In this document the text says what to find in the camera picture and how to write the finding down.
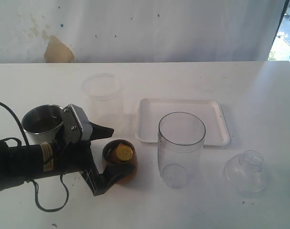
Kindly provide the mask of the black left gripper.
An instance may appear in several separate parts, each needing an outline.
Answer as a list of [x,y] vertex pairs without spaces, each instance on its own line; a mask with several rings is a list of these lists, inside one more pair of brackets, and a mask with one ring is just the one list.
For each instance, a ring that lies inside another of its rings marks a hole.
[[129,176],[135,170],[132,164],[107,165],[102,174],[95,165],[91,141],[110,138],[114,129],[100,126],[92,122],[82,125],[82,137],[76,144],[66,143],[64,140],[64,127],[62,126],[55,135],[58,147],[56,164],[64,174],[80,172],[94,196],[103,195],[121,179]]

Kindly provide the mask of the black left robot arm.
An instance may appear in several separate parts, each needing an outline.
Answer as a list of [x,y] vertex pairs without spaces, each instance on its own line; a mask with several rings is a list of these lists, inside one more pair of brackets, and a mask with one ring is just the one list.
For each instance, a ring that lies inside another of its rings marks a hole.
[[93,195],[98,196],[136,171],[134,162],[107,162],[103,173],[99,173],[91,142],[73,142],[67,137],[61,127],[52,143],[8,146],[4,139],[0,140],[0,191],[36,179],[80,172]]

